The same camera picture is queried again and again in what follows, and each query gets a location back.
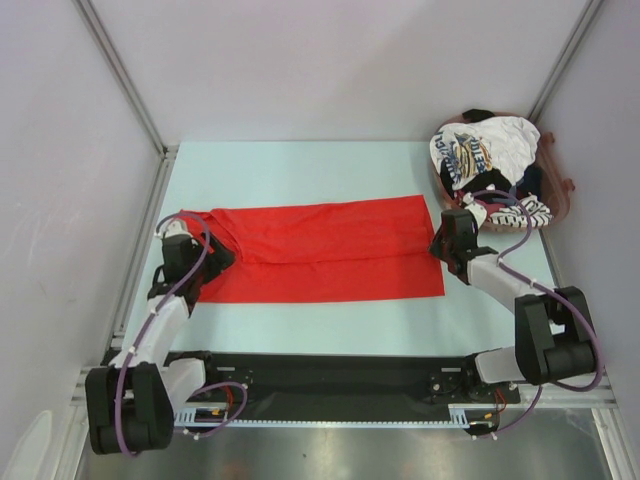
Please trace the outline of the red tank top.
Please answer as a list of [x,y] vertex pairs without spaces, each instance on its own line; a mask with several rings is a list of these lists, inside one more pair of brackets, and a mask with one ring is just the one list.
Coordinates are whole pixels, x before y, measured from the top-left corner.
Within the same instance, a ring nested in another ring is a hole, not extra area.
[[313,205],[184,211],[234,263],[206,284],[203,303],[336,303],[440,297],[440,262],[420,195]]

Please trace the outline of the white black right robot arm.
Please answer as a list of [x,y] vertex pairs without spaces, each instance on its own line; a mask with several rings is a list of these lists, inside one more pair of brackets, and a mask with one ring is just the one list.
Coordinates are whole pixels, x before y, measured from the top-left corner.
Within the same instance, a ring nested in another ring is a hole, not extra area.
[[461,376],[469,399],[484,401],[503,382],[551,383],[574,392],[599,386],[604,362],[580,289],[550,289],[509,266],[505,253],[480,247],[477,222],[464,209],[441,213],[429,252],[514,316],[514,345],[475,354],[475,367]]

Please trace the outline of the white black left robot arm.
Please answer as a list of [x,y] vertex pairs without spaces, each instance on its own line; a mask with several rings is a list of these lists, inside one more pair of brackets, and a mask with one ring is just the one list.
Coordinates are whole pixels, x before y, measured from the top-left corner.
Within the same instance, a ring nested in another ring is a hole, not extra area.
[[207,400],[221,387],[220,374],[201,358],[165,361],[203,288],[233,265],[235,255],[210,233],[179,231],[163,235],[162,256],[147,294],[147,317],[132,344],[85,380],[90,444],[99,455],[166,448],[175,411],[193,394]]

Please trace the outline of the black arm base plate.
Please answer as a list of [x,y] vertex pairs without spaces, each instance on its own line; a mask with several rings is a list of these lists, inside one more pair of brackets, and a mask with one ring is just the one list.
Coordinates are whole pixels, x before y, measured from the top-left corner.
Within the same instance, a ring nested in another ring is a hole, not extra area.
[[208,385],[245,384],[244,421],[426,422],[442,420],[448,393],[494,394],[508,383],[482,382],[469,357],[393,357],[171,352],[166,363],[204,360]]

